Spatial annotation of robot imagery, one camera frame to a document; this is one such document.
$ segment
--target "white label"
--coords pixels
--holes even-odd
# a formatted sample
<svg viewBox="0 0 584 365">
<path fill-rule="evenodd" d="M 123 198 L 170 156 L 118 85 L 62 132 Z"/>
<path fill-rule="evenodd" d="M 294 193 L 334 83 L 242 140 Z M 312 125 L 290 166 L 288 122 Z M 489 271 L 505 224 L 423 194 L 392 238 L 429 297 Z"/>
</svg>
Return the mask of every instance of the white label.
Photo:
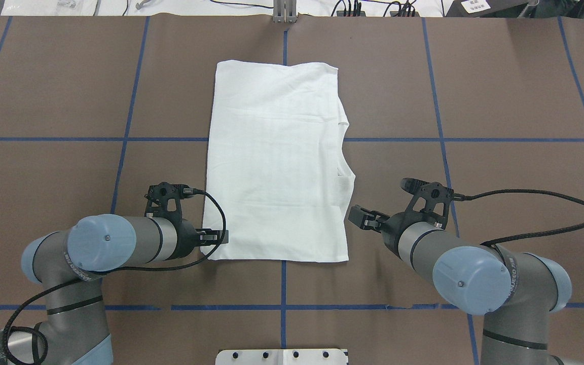
<svg viewBox="0 0 584 365">
<path fill-rule="evenodd" d="M 461 2 L 461 5 L 463 5 L 468 14 L 482 12 L 491 8 L 486 0 L 468 0 L 467 2 Z"/>
<path fill-rule="evenodd" d="M 78 5 L 76 0 L 58 0 L 59 7 L 74 9 L 76 5 Z"/>
</svg>

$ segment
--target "white mounting plate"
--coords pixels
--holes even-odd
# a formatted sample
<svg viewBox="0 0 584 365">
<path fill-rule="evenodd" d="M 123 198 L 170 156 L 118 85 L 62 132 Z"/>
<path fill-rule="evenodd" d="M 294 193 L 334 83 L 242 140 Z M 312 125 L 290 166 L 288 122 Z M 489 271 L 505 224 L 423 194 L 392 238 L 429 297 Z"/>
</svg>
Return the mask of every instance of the white mounting plate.
<svg viewBox="0 0 584 365">
<path fill-rule="evenodd" d="M 346 349 L 223 350 L 215 365 L 348 365 Z"/>
</svg>

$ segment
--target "white floor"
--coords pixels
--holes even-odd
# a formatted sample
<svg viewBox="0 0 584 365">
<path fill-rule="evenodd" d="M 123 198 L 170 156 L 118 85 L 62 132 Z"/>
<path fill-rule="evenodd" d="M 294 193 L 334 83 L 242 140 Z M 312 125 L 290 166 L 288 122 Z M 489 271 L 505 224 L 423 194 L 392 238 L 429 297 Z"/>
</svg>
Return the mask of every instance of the white floor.
<svg viewBox="0 0 584 365">
<path fill-rule="evenodd" d="M 99 16 L 120 16 L 127 6 L 127 0 L 99 0 Z M 272 10 L 239 5 L 221 5 L 209 0 L 150 0 L 143 9 L 138 10 L 136 4 L 141 0 L 130 0 L 128 15 L 153 15 L 171 13 L 177 15 L 252 15 L 272 14 Z M 272 6 L 273 0 L 225 0 L 234 3 L 252 3 Z M 313 16 L 329 16 L 337 0 L 297 0 L 297 12 Z M 97 0 L 5 0 L 2 15 L 23 16 L 91 16 L 96 10 Z M 445 11 L 452 0 L 443 0 Z M 440 0 L 416 0 L 414 4 L 420 16 L 440 17 Z M 382 16 L 387 5 L 372 2 L 362 2 L 362 10 L 367 16 Z"/>
</svg>

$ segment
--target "blue joint cap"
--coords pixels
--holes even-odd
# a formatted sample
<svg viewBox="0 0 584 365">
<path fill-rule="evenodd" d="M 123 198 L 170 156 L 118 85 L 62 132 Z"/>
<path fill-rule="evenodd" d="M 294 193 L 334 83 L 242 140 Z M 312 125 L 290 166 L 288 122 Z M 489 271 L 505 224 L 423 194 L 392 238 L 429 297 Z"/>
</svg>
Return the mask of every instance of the blue joint cap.
<svg viewBox="0 0 584 365">
<path fill-rule="evenodd" d="M 499 309 L 510 294 L 508 269 L 480 247 L 448 250 L 436 260 L 432 279 L 445 300 L 475 316 Z"/>
<path fill-rule="evenodd" d="M 72 365 L 111 365 L 113 360 L 112 336 L 107 335 L 104 340 L 100 341 L 99 344 L 72 363 Z"/>
<path fill-rule="evenodd" d="M 526 252 L 525 254 L 530 254 L 531 256 L 540 260 L 540 262 L 542 262 L 546 268 L 549 269 L 549 272 L 554 277 L 556 287 L 558 288 L 558 300 L 550 312 L 558 312 L 558 310 L 565 308 L 572 297 L 572 279 L 569 278 L 569 274 L 566 272 L 565 268 L 556 263 L 556 261 L 545 259 L 544 257 L 540 257 L 530 252 Z"/>
<path fill-rule="evenodd" d="M 91 272 L 106 272 L 120 267 L 132 256 L 136 232 L 120 215 L 92 215 L 72 227 L 67 252 L 75 266 Z"/>
<path fill-rule="evenodd" d="M 33 259 L 35 259 L 35 252 L 38 251 L 39 246 L 44 242 L 44 240 L 51 236 L 55 232 L 49 233 L 44 237 L 40 237 L 37 240 L 31 242 L 24 249 L 23 254 L 21 254 L 21 271 L 26 275 L 30 282 L 35 284 L 42 284 L 42 282 L 35 276 L 33 271 Z"/>
</svg>

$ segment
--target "black cable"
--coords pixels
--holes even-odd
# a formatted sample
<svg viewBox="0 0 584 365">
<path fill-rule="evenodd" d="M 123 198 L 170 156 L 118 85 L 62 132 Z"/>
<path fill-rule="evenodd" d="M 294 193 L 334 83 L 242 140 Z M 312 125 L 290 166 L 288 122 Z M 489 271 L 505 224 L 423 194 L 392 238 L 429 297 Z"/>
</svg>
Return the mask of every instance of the black cable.
<svg viewBox="0 0 584 365">
<path fill-rule="evenodd" d="M 344 12 L 346 13 L 346 3 L 344 2 L 344 0 L 339 0 L 336 4 L 335 7 L 333 8 L 333 11 L 331 13 L 331 16 L 334 16 L 335 11 L 337 10 L 337 7 L 339 6 L 339 3 L 344 4 Z"/>
<path fill-rule="evenodd" d="M 220 247 L 222 241 L 225 240 L 225 234 L 227 233 L 227 218 L 225 217 L 225 212 L 223 212 L 222 208 L 220 208 L 220 204 L 218 204 L 218 202 L 211 196 L 211 194 L 209 194 L 208 192 L 205 192 L 204 190 L 199 190 L 199 189 L 195 189 L 195 190 L 197 191 L 197 194 L 201 194 L 201 195 L 208 197 L 209 200 L 213 203 L 213 205 L 215 205 L 218 212 L 220 212 L 220 216 L 222 217 L 222 234 L 220 234 L 220 240 L 219 240 L 220 243 L 216 244 L 213 247 L 213 249 L 211 249 L 211 251 L 209 251 L 209 253 L 205 254 L 201 259 L 199 259 L 197 261 L 193 261 L 190 264 L 181 265 L 181 266 L 172 266 L 170 268 L 140 268 L 138 266 L 123 266 L 121 268 L 115 268 L 113 270 L 109 270 L 108 272 L 104 272 L 104 273 L 121 272 L 121 271 L 126 271 L 126 270 L 137 271 L 137 272 L 172 272 L 174 270 L 181 270 L 181 269 L 185 269 L 185 268 L 190 268 L 191 266 L 195 266 L 195 265 L 205 261 L 206 259 L 208 259 L 209 256 L 211 256 L 213 254 L 213 252 L 215 252 L 215 250 L 217 250 L 217 248 Z"/>
<path fill-rule="evenodd" d="M 389 8 L 391 8 L 391 5 L 397 4 L 398 5 L 398 12 L 400 12 L 400 8 L 403 6 L 402 4 L 400 4 L 400 2 L 390 2 L 387 4 L 388 4 L 387 9 L 384 10 L 384 14 L 382 14 L 382 18 L 387 16 L 387 12 L 389 11 Z"/>
<path fill-rule="evenodd" d="M 42 293 L 39 293 L 35 296 L 32 296 L 32 298 L 30 298 L 29 300 L 22 303 L 18 307 L 18 309 L 15 310 L 15 312 L 12 314 L 12 316 L 10 316 L 8 322 L 4 326 L 3 337 L 2 337 L 2 347 L 3 347 L 4 355 L 6 356 L 6 358 L 10 362 L 14 363 L 15 365 L 40 365 L 42 362 L 44 362 L 44 360 L 46 360 L 47 355 L 49 354 L 49 342 L 47 342 L 47 338 L 46 338 L 46 336 L 44 336 L 44 333 L 42 333 L 38 330 L 35 330 L 34 328 L 27 327 L 27 326 L 13 326 L 12 323 L 19 316 L 19 313 L 21 313 L 21 311 L 24 310 L 26 308 L 26 306 L 28 306 L 29 304 L 33 303 L 34 301 L 38 300 L 39 298 L 42 298 L 43 296 L 45 296 L 47 294 L 53 293 L 54 291 L 56 291 L 58 289 L 62 289 L 65 286 L 76 284 L 77 282 L 82 282 L 82 281 L 80 279 L 76 278 L 74 280 L 69 280 L 68 282 L 63 282 L 63 284 L 58 284 L 58 285 L 54 286 L 53 288 L 46 289 Z M 26 332 L 26 333 L 30 333 L 32 335 L 36 335 L 37 337 L 39 337 L 40 341 L 42 342 L 42 346 L 44 346 L 44 352 L 42 352 L 42 356 L 40 356 L 40 358 L 37 362 L 30 362 L 30 363 L 23 362 L 23 361 L 19 360 L 18 358 L 16 358 L 14 355 L 12 355 L 12 353 L 10 353 L 8 341 L 10 338 L 10 334 L 15 332 L 15 331 Z"/>
<path fill-rule="evenodd" d="M 533 190 L 533 189 L 503 189 L 503 190 L 493 190 L 491 192 L 485 192 L 482 194 L 477 194 L 475 196 L 465 196 L 463 194 L 454 194 L 452 197 L 453 201 L 470 201 L 470 200 L 475 200 L 475 199 L 479 199 L 480 197 L 486 197 L 486 196 L 492 196 L 492 195 L 496 195 L 496 194 L 510 194 L 510 193 L 519 193 L 519 194 L 543 194 L 543 195 L 547 195 L 547 196 L 555 196 L 555 197 L 559 197 L 568 201 L 572 201 L 574 203 L 580 204 L 584 206 L 584 200 L 572 197 L 572 196 L 566 196 L 565 194 L 560 194 L 560 193 L 556 193 L 556 192 L 549 192 L 547 190 Z M 486 246 L 486 247 L 491 247 L 497 243 L 502 243 L 502 242 L 509 242 L 509 241 L 516 241 L 516 240 L 523 240 L 524 238 L 535 238 L 535 237 L 544 237 L 544 236 L 553 236 L 554 234 L 561 234 L 561 233 L 567 233 L 567 232 L 572 232 L 572 231 L 577 231 L 579 229 L 584 228 L 584 222 L 582 222 L 581 224 L 576 224 L 574 226 L 569 226 L 569 227 L 563 227 L 563 228 L 558 228 L 558 229 L 552 229 L 549 231 L 541 231 L 541 232 L 533 232 L 533 233 L 522 233 L 522 234 L 515 234 L 513 236 L 508 236 L 508 237 L 501 237 L 501 238 L 495 238 L 494 240 L 490 240 L 490 241 L 486 241 L 484 243 L 482 243 L 482 245 Z"/>
<path fill-rule="evenodd" d="M 258 5 L 258 4 L 245 4 L 245 3 L 228 3 L 228 2 L 218 2 L 218 0 L 209 0 L 209 2 L 222 4 L 222 5 L 243 5 L 245 7 L 259 7 L 265 9 L 274 9 L 274 7 L 268 7 L 267 5 Z"/>
</svg>

